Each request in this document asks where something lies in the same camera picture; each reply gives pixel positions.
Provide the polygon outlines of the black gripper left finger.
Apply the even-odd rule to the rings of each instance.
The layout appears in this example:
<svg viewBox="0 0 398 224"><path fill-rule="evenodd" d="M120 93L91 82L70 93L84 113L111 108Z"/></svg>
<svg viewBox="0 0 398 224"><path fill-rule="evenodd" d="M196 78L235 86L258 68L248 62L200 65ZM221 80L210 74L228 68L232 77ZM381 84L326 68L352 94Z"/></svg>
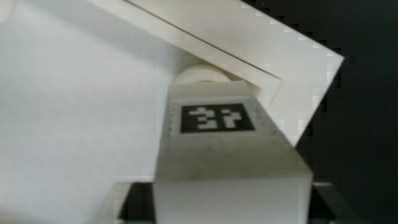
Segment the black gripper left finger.
<svg viewBox="0 0 398 224"><path fill-rule="evenodd" d="M157 224L152 182L121 182L114 185L97 224Z"/></svg>

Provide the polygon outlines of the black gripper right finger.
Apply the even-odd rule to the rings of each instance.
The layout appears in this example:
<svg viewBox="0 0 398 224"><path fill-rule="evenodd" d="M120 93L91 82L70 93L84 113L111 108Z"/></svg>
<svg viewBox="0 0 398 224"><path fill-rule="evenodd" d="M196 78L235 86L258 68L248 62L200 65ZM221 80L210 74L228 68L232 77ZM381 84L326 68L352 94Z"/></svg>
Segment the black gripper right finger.
<svg viewBox="0 0 398 224"><path fill-rule="evenodd" d="M356 213L331 182L315 182L308 224L356 224Z"/></svg>

